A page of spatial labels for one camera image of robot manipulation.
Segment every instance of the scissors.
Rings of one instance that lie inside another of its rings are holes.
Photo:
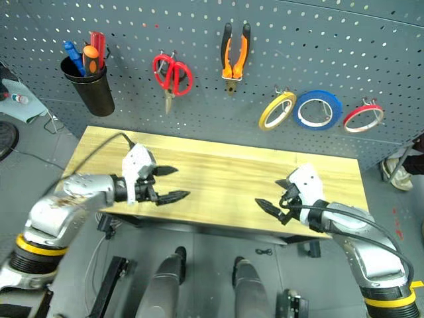
[[[172,55],[160,54],[153,59],[153,72],[161,88],[165,91],[165,112],[168,114],[172,107],[172,99],[175,96],[183,96],[189,92],[193,86],[193,74],[191,70],[182,62],[174,59],[175,51]],[[188,78],[188,85],[181,90],[181,82]]]

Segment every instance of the red tape roll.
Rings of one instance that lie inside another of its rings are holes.
[[[358,128],[347,127],[349,122],[355,116],[362,114],[362,113],[365,113],[367,111],[378,112],[378,115],[376,116],[376,119],[374,121],[372,121],[371,123],[369,123],[365,126],[358,127]],[[372,127],[375,127],[378,124],[380,124],[383,121],[383,118],[384,118],[384,112],[383,112],[383,109],[381,108],[381,106],[379,106],[377,104],[369,104],[369,105],[361,106],[358,109],[355,109],[353,112],[349,113],[343,121],[343,126],[344,126],[345,131],[348,131],[350,133],[361,133],[363,131],[367,131],[368,129],[371,129]]]

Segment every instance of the yellow ring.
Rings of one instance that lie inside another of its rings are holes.
[[[415,301],[415,292],[411,288],[411,295],[409,295],[406,298],[402,299],[396,299],[396,300],[375,300],[375,299],[368,299],[365,298],[365,303],[368,305],[374,306],[374,307],[380,307],[380,308],[398,308],[403,307],[412,304]]]
[[[38,254],[38,255],[44,255],[44,256],[61,256],[61,255],[65,255],[66,252],[68,251],[68,248],[63,248],[62,250],[45,250],[43,248],[35,247],[25,242],[22,234],[17,236],[16,244],[21,249],[27,252]]]
[[[284,115],[284,116],[282,116],[282,118],[275,125],[267,127],[266,121],[267,121],[268,117],[275,110],[275,108],[280,106],[280,104],[284,103],[285,101],[291,102],[290,108],[287,111],[284,111],[282,113],[282,115]],[[286,119],[288,117],[288,115],[290,115],[290,113],[292,112],[292,109],[294,108],[295,103],[296,103],[296,95],[294,95],[293,93],[291,93],[289,91],[285,91],[281,95],[277,96],[277,98],[275,98],[265,108],[264,112],[260,116],[260,118],[259,118],[259,128],[261,128],[263,131],[270,131],[271,129],[276,128],[279,124],[281,124],[283,122],[284,119]]]

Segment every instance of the wooden table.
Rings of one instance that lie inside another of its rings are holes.
[[[88,126],[65,175],[106,138],[119,131]],[[166,194],[182,189],[191,194],[177,203],[159,207],[150,202],[132,206],[125,202],[116,203],[105,209],[105,212],[278,236],[325,237],[296,220],[283,226],[263,212],[254,201],[259,197],[278,205],[282,188],[274,181],[284,179],[306,162],[312,163],[318,171],[327,201],[338,201],[368,210],[355,159],[124,132],[134,142],[148,147],[159,165],[178,168],[179,172],[156,178],[154,188],[158,193]],[[122,159],[128,150],[125,139],[118,137],[100,150],[79,172],[120,176]]]

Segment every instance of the red handle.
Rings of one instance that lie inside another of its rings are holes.
[[[187,74],[188,77],[188,86],[185,90],[179,91],[178,87],[180,86],[180,70],[183,70],[185,74]],[[193,74],[190,71],[190,69],[181,62],[175,62],[174,64],[174,95],[175,96],[182,96],[189,92],[191,87],[193,86]]]
[[[168,63],[168,71],[166,72],[165,78],[162,79],[160,77],[160,72],[158,72],[158,65],[160,66],[162,64],[162,61],[164,63]],[[159,85],[163,89],[168,89],[170,87],[171,82],[171,74],[172,69],[174,68],[175,61],[170,56],[166,54],[161,54],[155,56],[153,59],[153,74],[156,78],[156,81],[158,81]]]

